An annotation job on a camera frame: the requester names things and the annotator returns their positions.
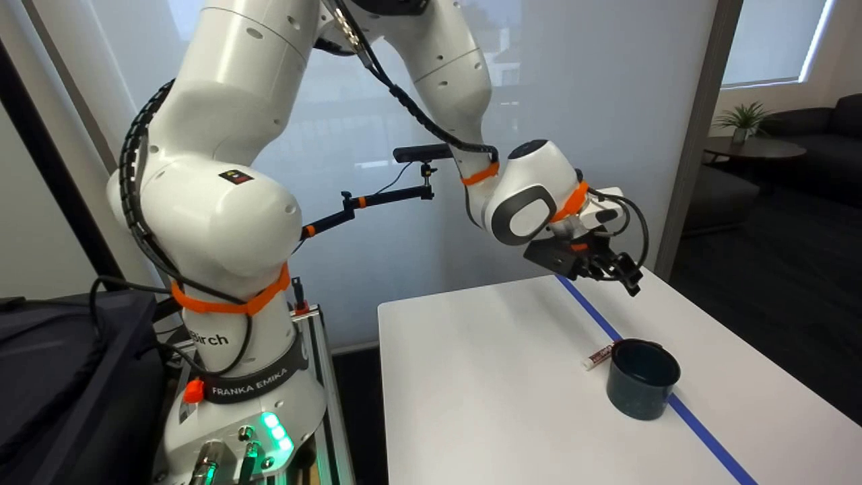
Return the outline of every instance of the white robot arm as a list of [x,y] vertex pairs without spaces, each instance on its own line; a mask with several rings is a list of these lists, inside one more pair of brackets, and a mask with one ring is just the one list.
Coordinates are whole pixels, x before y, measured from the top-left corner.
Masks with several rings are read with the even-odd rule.
[[[251,171],[287,129],[317,43],[365,61],[451,147],[477,226],[529,242],[529,260],[556,273],[636,292],[636,265],[611,255],[605,232],[629,214],[617,190],[591,190],[548,140],[521,147],[508,171],[485,147],[492,78],[454,0],[334,0],[330,12],[322,31],[319,0],[210,0],[176,83],[136,120],[108,187],[113,214],[172,282],[198,342],[203,392],[178,396],[166,426],[176,484],[195,484],[214,455],[232,455],[218,476],[284,476],[327,414],[287,306],[287,260],[307,238],[303,210]],[[389,82],[370,38],[397,47],[431,120]]]

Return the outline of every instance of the black cup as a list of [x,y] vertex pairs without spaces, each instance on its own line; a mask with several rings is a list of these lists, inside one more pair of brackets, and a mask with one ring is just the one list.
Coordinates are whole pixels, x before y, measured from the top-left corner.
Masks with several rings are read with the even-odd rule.
[[656,420],[667,414],[676,381],[679,364],[664,346],[621,341],[611,350],[607,393],[621,414]]

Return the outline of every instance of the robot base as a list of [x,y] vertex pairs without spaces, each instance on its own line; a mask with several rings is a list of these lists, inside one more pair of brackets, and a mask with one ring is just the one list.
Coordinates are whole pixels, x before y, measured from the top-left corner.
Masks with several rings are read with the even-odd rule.
[[166,423],[166,485],[260,484],[287,476],[300,447],[327,415],[327,392],[303,370],[280,388],[241,404],[201,404],[176,399]]

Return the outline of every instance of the blue tape line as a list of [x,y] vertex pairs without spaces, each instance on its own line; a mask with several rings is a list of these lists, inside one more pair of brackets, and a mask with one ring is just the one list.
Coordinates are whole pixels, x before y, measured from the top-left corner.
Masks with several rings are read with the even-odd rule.
[[[572,282],[562,279],[563,288],[591,313],[591,319],[610,335],[614,342],[624,341],[621,331],[591,306],[591,300],[575,288]],[[672,411],[694,428],[694,435],[711,451],[711,455],[737,478],[741,485],[757,485],[757,481],[723,447],[723,442],[696,418],[696,414],[672,393]]]

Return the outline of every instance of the white wall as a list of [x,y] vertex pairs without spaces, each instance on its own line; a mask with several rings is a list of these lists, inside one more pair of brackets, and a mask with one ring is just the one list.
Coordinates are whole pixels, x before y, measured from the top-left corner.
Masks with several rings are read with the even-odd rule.
[[[66,98],[19,0],[0,0],[0,38],[121,269],[136,282],[151,282],[145,263],[137,249],[133,249],[136,242],[108,217],[108,172],[98,163],[98,151]],[[71,238],[67,222],[23,151],[19,135],[12,129],[5,113],[0,127],[0,295],[57,298],[90,288],[96,279],[90,263],[75,238]]]
[[[171,32],[178,27],[176,12],[137,0],[36,4],[108,147],[120,148],[136,106],[178,65],[185,35]],[[489,140],[510,154],[524,140],[556,139],[595,185],[621,185],[633,195],[651,214],[652,234],[664,234],[717,0],[461,5],[497,82]],[[408,82],[392,48],[381,47],[381,57],[393,78]],[[393,147],[426,140],[356,61],[312,54],[292,127],[256,168],[288,187],[310,222],[339,210],[342,190],[362,195],[392,182],[400,172]],[[435,203],[366,210],[295,257],[295,273],[325,306],[337,348],[374,342],[374,307],[387,300],[540,275],[521,252],[501,249],[467,222],[454,168],[443,168],[435,193]]]
[[816,53],[805,83],[784,88],[738,88],[726,89],[717,102],[717,116],[741,102],[762,102],[765,110],[795,110],[836,106],[842,96],[862,89],[862,0],[836,0],[830,26]]

